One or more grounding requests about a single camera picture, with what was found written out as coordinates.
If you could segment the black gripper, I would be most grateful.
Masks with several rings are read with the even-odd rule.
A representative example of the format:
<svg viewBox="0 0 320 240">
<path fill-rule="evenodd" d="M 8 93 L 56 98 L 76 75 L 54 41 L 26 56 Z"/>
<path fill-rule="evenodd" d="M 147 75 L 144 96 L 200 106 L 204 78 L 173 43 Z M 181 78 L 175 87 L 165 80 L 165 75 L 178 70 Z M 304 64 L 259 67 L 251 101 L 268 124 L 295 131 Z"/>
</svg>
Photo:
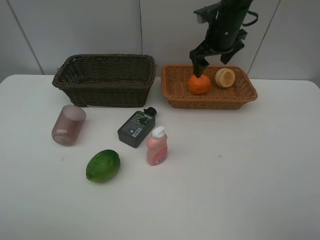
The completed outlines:
<svg viewBox="0 0 320 240">
<path fill-rule="evenodd" d="M 208 23 L 204 41 L 189 54 L 193 65 L 193 74 L 200 78 L 209 65 L 205 59 L 209 56 L 220 55 L 220 61 L 227 64 L 231 58 L 242 50 L 243 40 L 247 32 L 242 27 L 253 23 L 244 23 L 247 14 L 252 14 L 249 8 L 251 0 L 221 0 L 215 19 Z"/>
</svg>

